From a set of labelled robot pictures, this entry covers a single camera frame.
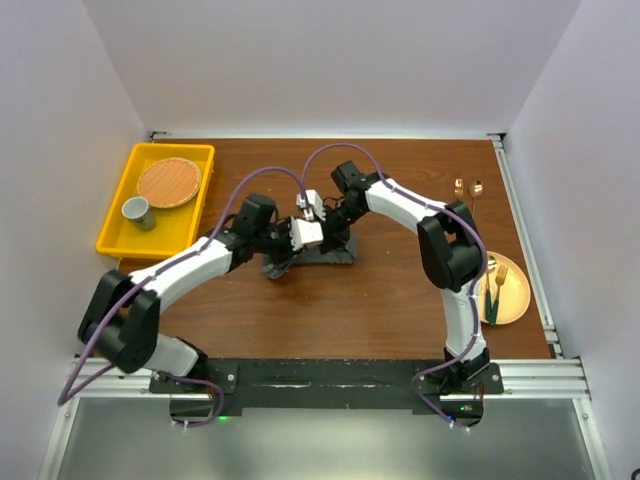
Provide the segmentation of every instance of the yellow plate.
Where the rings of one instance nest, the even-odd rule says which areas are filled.
[[[498,319],[496,325],[505,325],[518,320],[529,308],[531,302],[531,288],[527,276],[512,260],[495,252],[488,252],[496,259],[497,265],[493,272],[489,274],[491,300],[495,301],[498,286],[496,285],[496,275],[500,265],[509,267],[507,278],[500,292],[500,306],[498,307]],[[478,308],[480,309],[480,320],[488,323],[484,310],[484,292],[486,290],[487,277],[482,277],[480,283],[480,293],[478,293]]]

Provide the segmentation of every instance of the wooden table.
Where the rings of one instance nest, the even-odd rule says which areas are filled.
[[[327,140],[189,140],[215,146],[215,173],[207,194],[200,233],[212,228],[232,190],[248,173],[282,165],[301,173],[307,157]],[[357,140],[401,185],[437,200],[453,201],[456,177],[481,179],[485,193],[476,223],[489,250],[513,259],[526,272],[504,184],[490,141]],[[323,153],[307,188],[338,196],[329,176],[346,160],[373,171],[353,149]],[[298,189],[285,175],[254,179],[239,196],[263,193],[280,214],[293,213]],[[190,292],[163,315],[160,330],[179,336],[216,357],[442,358],[446,336],[438,290],[421,266],[417,237],[389,219],[368,214],[354,227],[358,261],[352,266],[299,266],[269,280],[257,256],[229,275]],[[132,271],[149,262],[125,259]],[[484,328],[492,358],[549,358],[533,300],[517,322]]]

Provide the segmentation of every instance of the spoon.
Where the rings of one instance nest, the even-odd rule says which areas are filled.
[[[471,217],[475,217],[476,200],[480,198],[480,195],[482,195],[483,191],[484,187],[482,186],[482,182],[480,180],[476,180],[475,183],[469,185],[469,196],[473,198],[473,202],[471,203]]]

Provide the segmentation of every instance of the woven coaster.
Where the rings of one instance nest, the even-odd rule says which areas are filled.
[[[152,207],[174,208],[191,200],[201,181],[202,174],[195,163],[184,158],[165,158],[140,175],[138,193]]]

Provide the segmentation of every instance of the cable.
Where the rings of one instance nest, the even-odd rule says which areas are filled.
[[[78,379],[78,376],[80,375],[80,371],[82,370],[82,367],[84,367],[85,363],[87,362],[87,359],[89,358],[89,355],[91,355],[91,352],[92,352],[93,348],[95,347],[96,343],[98,342],[98,338],[100,337],[100,334],[103,332],[103,330],[105,329],[107,324],[111,321],[111,319],[113,319],[113,317],[118,313],[118,311],[136,293],[138,293],[140,290],[142,290],[142,288],[145,285],[147,285],[149,282],[151,282],[155,277],[157,277],[158,275],[166,272],[170,268],[175,267],[179,263],[182,263],[182,262],[184,262],[185,260],[187,260],[189,258],[195,257],[200,252],[202,252],[205,248],[207,248],[211,244],[213,239],[216,237],[216,235],[220,232],[220,230],[222,229],[224,224],[227,221],[229,221],[229,218],[228,218],[229,210],[231,209],[231,205],[233,204],[234,200],[236,199],[236,197],[240,193],[240,190],[242,189],[242,187],[244,187],[247,184],[247,182],[249,180],[251,180],[252,178],[254,178],[254,177],[256,177],[256,176],[258,176],[258,175],[260,175],[262,173],[270,172],[270,171],[283,172],[283,173],[286,173],[287,175],[293,177],[293,179],[296,181],[296,183],[300,187],[301,194],[302,194],[303,198],[305,199],[305,201],[307,202],[307,205],[309,204],[309,199],[307,198],[307,192],[306,192],[306,189],[304,187],[304,182],[295,173],[293,173],[292,171],[290,171],[290,170],[288,170],[288,169],[286,169],[284,167],[277,167],[277,166],[262,167],[262,168],[259,168],[258,170],[255,170],[255,171],[251,172],[249,175],[247,175],[244,178],[244,180],[242,180],[238,184],[238,186],[235,188],[235,190],[231,194],[231,198],[227,202],[227,206],[225,207],[225,210],[224,210],[223,214],[220,216],[220,220],[218,221],[218,224],[216,225],[216,228],[214,229],[213,233],[209,236],[209,239],[203,244],[203,246],[199,250],[191,250],[190,252],[185,253],[184,255],[181,255],[179,257],[176,257],[173,260],[165,263],[163,266],[159,267],[155,271],[155,273],[153,275],[149,275],[144,280],[142,280],[140,283],[138,283],[137,285],[134,285],[128,292],[126,292],[109,309],[109,311],[102,318],[102,320],[100,320],[100,322],[98,323],[98,327],[93,332],[93,334],[91,335],[91,338],[89,338],[89,341],[86,343],[84,349],[82,350],[82,353],[80,354],[80,358],[78,359],[78,362],[76,363],[76,366],[74,367],[73,371],[69,375],[69,378],[67,379],[67,382],[62,387],[62,392],[60,392],[60,396],[58,397],[58,401],[57,401],[57,404],[58,404],[59,407],[61,407],[62,405],[67,403],[69,400],[71,400],[75,395],[78,394],[78,392],[80,392],[82,389],[84,389],[87,385],[89,385],[91,382],[93,382],[96,378],[98,378],[101,375],[105,374],[106,372],[108,372],[109,370],[111,370],[114,367],[113,365],[109,365],[107,367],[102,368],[101,370],[99,370],[98,372],[94,373],[93,375],[91,375],[86,380],[84,380],[81,384],[79,384],[75,388],[73,388],[73,384]]]
[[[448,368],[452,365],[455,365],[456,363],[460,362],[473,348],[473,346],[476,343],[476,339],[477,336],[480,332],[480,316],[478,314],[478,304],[475,300],[475,295],[474,295],[474,290],[475,287],[478,283],[478,281],[480,281],[480,279],[482,278],[482,276],[484,275],[484,272],[487,268],[487,248],[485,247],[484,243],[482,242],[482,239],[480,238],[480,235],[478,235],[478,233],[471,227],[471,225],[469,225],[467,222],[465,222],[462,218],[460,218],[458,215],[456,215],[455,213],[446,210],[438,205],[433,205],[431,203],[427,203],[425,201],[423,201],[421,198],[418,198],[416,196],[414,196],[413,194],[411,194],[411,192],[408,192],[406,190],[403,190],[402,188],[399,188],[397,186],[393,186],[391,185],[391,183],[389,183],[389,181],[385,178],[385,176],[382,173],[382,169],[380,168],[380,164],[377,162],[377,160],[374,158],[373,155],[371,155],[371,153],[369,153],[366,149],[362,148],[359,145],[355,145],[352,143],[332,143],[330,145],[325,145],[324,147],[319,148],[318,150],[316,150],[315,152],[313,152],[311,154],[311,156],[307,159],[307,161],[304,164],[304,169],[302,172],[302,180],[304,181],[307,175],[307,172],[309,171],[309,167],[311,166],[311,162],[313,162],[313,160],[322,152],[324,152],[325,150],[329,150],[331,148],[336,148],[336,147],[347,147],[347,148],[354,148],[362,153],[364,153],[367,158],[371,161],[371,163],[373,164],[373,166],[376,169],[376,172],[378,173],[378,178],[380,179],[380,181],[382,182],[383,185],[385,185],[386,187],[388,187],[389,189],[397,192],[399,195],[403,196],[404,198],[406,198],[407,200],[410,200],[414,203],[417,203],[418,205],[428,209],[431,208],[432,210],[435,210],[436,212],[439,213],[443,213],[445,215],[447,215],[449,218],[451,218],[452,220],[454,220],[455,222],[459,223],[460,226],[462,226],[462,228],[464,228],[469,235],[471,235],[473,237],[473,239],[476,241],[478,248],[480,249],[480,255],[482,256],[482,268],[480,269],[480,271],[478,272],[478,275],[471,281],[470,285],[469,285],[469,290],[468,290],[468,295],[469,295],[469,300],[471,301],[471,310],[473,313],[473,333],[471,335],[471,340],[469,340],[469,343],[467,344],[467,346],[464,348],[464,350],[458,354],[457,356],[455,356],[454,358],[443,362],[439,365],[436,365],[434,367],[430,367],[430,368],[426,368],[418,373],[416,373],[412,379],[413,381],[413,385],[414,388],[416,390],[416,392],[418,393],[418,395],[420,396],[420,398],[427,404],[429,405],[429,407],[438,414],[438,416],[440,416],[441,418],[443,418],[444,420],[446,420],[447,422],[451,422],[451,425],[460,427],[460,428],[465,428],[464,425],[456,422],[455,420],[449,418],[435,403],[433,403],[431,400],[429,400],[429,398],[427,398],[427,396],[422,393],[420,391],[420,388],[417,384],[418,380],[420,379],[421,376],[427,376],[427,375],[431,375],[432,373],[435,373],[439,370],[442,370],[444,368]]]
[[[344,200],[344,197],[336,198],[336,197],[324,197],[322,199],[322,205],[327,206],[327,200],[333,200],[333,208],[338,208],[340,202]]]
[[[218,233],[220,233],[220,230],[222,230],[222,227],[223,227],[222,219],[226,218],[226,216],[229,214],[229,210],[231,210],[231,206],[233,205],[233,202],[235,201],[235,199],[238,196],[238,194],[240,193],[240,190],[242,190],[242,187],[244,187],[247,184],[247,182],[249,182],[249,180],[251,180],[253,177],[255,177],[257,175],[260,175],[262,173],[265,173],[265,172],[282,172],[282,173],[286,173],[287,175],[292,177],[296,181],[298,186],[300,187],[300,194],[302,195],[302,198],[304,198],[306,204],[309,205],[309,198],[307,197],[307,189],[304,186],[304,180],[302,180],[300,177],[298,177],[291,170],[289,170],[287,168],[284,168],[284,167],[277,167],[277,166],[259,168],[258,170],[256,170],[256,171],[250,173],[249,175],[247,175],[245,177],[245,179],[242,180],[238,184],[238,186],[235,188],[235,190],[231,194],[231,197],[229,197],[229,201],[227,202],[226,207],[224,207],[224,211],[222,212],[222,215],[220,216],[220,221],[218,222],[216,227],[213,229],[213,232],[211,232],[211,235],[209,235],[209,239],[204,243],[204,245],[202,245],[202,248],[200,249],[200,251],[202,251],[205,248],[207,248],[211,244],[211,242],[213,242],[213,240],[216,238]]]
[[[224,392],[222,391],[222,389],[216,385],[213,382],[210,382],[208,380],[198,380],[196,378],[185,378],[185,377],[176,377],[175,375],[172,375],[170,373],[167,372],[162,372],[164,373],[167,377],[171,378],[172,380],[175,380],[176,382],[180,382],[180,383],[191,383],[191,384],[195,384],[195,385],[204,385],[205,387],[207,387],[207,391],[209,389],[213,389],[218,393],[218,398],[220,398],[220,400],[218,401],[218,408],[216,408],[216,410],[209,415],[207,418],[205,418],[204,420],[200,420],[197,422],[188,422],[186,420],[176,420],[173,419],[174,422],[183,425],[185,428],[195,428],[195,427],[202,427],[203,425],[207,425],[211,422],[213,422],[218,416],[220,416],[220,414],[222,413],[222,409],[224,408]]]
[[[482,404],[484,402],[484,382],[478,382],[478,384],[476,385],[476,388],[473,391],[473,400],[472,402],[475,402],[476,399],[478,398],[478,391],[480,392],[480,403]]]
[[[109,370],[111,370],[113,368],[113,365],[109,365],[107,367],[104,367],[103,369],[101,369],[98,372],[96,372],[93,375],[91,375],[88,379],[86,379],[84,382],[82,382],[76,388],[72,389],[73,384],[75,383],[75,381],[78,378],[78,375],[80,375],[80,371],[82,370],[82,367],[84,367],[84,364],[87,362],[87,359],[89,358],[89,355],[91,354],[91,351],[93,350],[93,347],[96,345],[96,342],[98,341],[98,337],[100,336],[102,331],[105,329],[107,324],[111,321],[111,319],[115,316],[115,314],[124,306],[124,304],[127,303],[129,301],[129,299],[131,299],[131,297],[133,297],[138,291],[140,291],[147,283],[149,283],[151,281],[151,279],[152,279],[152,277],[148,276],[147,278],[142,280],[139,284],[134,285],[131,290],[129,290],[127,293],[125,293],[113,305],[113,307],[111,307],[109,309],[109,311],[102,318],[102,320],[100,320],[100,323],[98,323],[98,327],[93,332],[93,335],[91,335],[91,338],[89,339],[89,341],[87,342],[87,344],[84,347],[84,350],[80,354],[80,358],[78,359],[78,363],[76,363],[76,366],[74,367],[73,371],[71,372],[71,375],[69,375],[69,378],[67,379],[67,383],[65,383],[64,387],[62,387],[62,392],[60,392],[60,396],[58,397],[58,406],[59,407],[61,407],[62,405],[67,403],[69,400],[71,400],[80,390],[85,388],[87,385],[89,385],[91,382],[93,382],[96,378],[98,378],[99,376],[103,375],[104,373],[108,372]]]

